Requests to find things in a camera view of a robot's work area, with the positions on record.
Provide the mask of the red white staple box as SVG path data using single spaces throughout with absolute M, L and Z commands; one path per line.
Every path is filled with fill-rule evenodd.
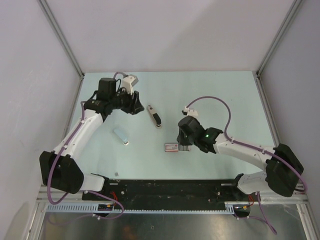
M 190 145 L 181 145 L 179 143 L 165 143 L 164 144 L 165 152 L 190 152 Z

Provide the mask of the beige black stapler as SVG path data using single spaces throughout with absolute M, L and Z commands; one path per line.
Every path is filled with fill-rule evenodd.
M 158 114 L 158 112 L 155 110 L 155 108 L 152 105 L 147 105 L 147 110 L 154 122 L 154 125 L 157 129 L 161 129 L 162 128 L 162 120 Z

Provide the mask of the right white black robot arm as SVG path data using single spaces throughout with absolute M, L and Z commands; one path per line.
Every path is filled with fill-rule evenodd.
M 231 196 L 242 201 L 249 194 L 272 190 L 283 197 L 291 197 L 304 168 L 291 148 L 280 143 L 277 147 L 239 144 L 228 139 L 217 128 L 203 128 L 193 116 L 185 116 L 178 123 L 177 142 L 182 146 L 196 146 L 204 153 L 230 156 L 259 168 L 252 174 L 239 174 L 230 188 Z

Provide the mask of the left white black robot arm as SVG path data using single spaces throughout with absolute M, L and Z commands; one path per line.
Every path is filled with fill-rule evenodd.
M 72 130 L 52 151 L 43 151 L 39 157 L 42 182 L 50 192 L 52 188 L 68 194 L 93 191 L 100 200 L 110 196 L 111 188 L 104 184 L 104 177 L 84 173 L 77 164 L 84 147 L 93 133 L 114 110 L 136 115 L 144 110 L 135 75 L 124 75 L 121 80 L 104 77 L 98 89 L 86 101 L 81 102 L 81 116 Z

